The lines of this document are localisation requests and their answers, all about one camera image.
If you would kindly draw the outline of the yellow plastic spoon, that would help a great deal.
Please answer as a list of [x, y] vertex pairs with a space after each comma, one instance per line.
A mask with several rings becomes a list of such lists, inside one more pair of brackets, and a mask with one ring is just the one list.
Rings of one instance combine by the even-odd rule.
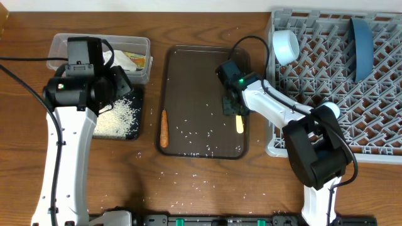
[[242, 116], [239, 115], [236, 115], [236, 131], [238, 134], [242, 134], [244, 132]]

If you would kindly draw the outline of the white paper napkin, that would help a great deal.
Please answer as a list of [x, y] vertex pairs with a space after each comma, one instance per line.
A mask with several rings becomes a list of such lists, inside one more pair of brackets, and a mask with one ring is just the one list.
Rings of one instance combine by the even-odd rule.
[[[125, 71], [136, 71], [137, 65], [126, 56], [121, 50], [114, 50], [114, 61], [112, 66], [121, 66]], [[105, 51], [102, 53], [104, 58], [104, 64], [106, 64], [112, 56], [112, 51]]]

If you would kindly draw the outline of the colourful snack wrapper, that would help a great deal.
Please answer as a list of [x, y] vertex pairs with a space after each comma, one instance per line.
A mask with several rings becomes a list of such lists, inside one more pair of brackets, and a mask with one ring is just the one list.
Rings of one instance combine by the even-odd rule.
[[136, 65], [136, 70], [140, 71], [145, 67], [146, 63], [146, 56], [145, 55], [139, 55], [136, 53], [130, 53], [124, 51], [124, 54]]

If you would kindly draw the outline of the orange carrot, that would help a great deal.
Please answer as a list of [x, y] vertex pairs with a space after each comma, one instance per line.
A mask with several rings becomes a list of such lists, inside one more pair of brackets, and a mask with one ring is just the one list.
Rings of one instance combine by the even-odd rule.
[[168, 130], [168, 116], [165, 109], [161, 113], [161, 124], [160, 124], [160, 146], [162, 148], [167, 148], [169, 145], [169, 130]]

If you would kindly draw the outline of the light blue rice bowl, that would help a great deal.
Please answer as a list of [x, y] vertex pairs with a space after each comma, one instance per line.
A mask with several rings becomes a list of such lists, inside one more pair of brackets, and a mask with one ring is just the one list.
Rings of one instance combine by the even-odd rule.
[[291, 30], [280, 30], [273, 33], [273, 49], [280, 65], [288, 65], [299, 56], [299, 44]]

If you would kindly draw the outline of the light blue cup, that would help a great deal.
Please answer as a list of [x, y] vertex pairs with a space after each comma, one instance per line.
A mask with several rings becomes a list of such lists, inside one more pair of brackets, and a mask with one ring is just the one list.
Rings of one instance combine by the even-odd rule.
[[330, 108], [335, 115], [335, 118], [338, 119], [340, 117], [340, 109], [339, 107], [333, 102], [324, 102], [324, 106]]

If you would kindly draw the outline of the dark blue bowl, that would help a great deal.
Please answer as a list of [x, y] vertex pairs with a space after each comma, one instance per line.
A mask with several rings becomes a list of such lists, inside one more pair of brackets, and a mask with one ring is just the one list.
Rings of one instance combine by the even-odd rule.
[[372, 31], [369, 24], [362, 18], [351, 18], [349, 25], [349, 40], [354, 41], [355, 44], [352, 54], [356, 57], [356, 61], [353, 64], [356, 75], [353, 81], [360, 82], [372, 72], [374, 61]]

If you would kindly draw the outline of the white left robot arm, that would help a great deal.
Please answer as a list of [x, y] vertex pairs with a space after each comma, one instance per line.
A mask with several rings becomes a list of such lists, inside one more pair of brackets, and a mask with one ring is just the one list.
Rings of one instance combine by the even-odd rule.
[[43, 90], [48, 144], [40, 199], [32, 225], [93, 225], [87, 209], [87, 172], [99, 111], [132, 91], [120, 66], [99, 72], [67, 66]]

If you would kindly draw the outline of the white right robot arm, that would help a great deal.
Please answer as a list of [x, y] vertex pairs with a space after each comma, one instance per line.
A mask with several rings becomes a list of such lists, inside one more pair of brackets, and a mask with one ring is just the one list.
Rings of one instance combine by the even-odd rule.
[[282, 130], [290, 166], [304, 185], [304, 221], [309, 225], [331, 225], [336, 218], [336, 191], [353, 181], [342, 181], [341, 177], [348, 164], [357, 163], [332, 106], [302, 105], [255, 73], [217, 75], [231, 103], [225, 114], [244, 116], [255, 111]]

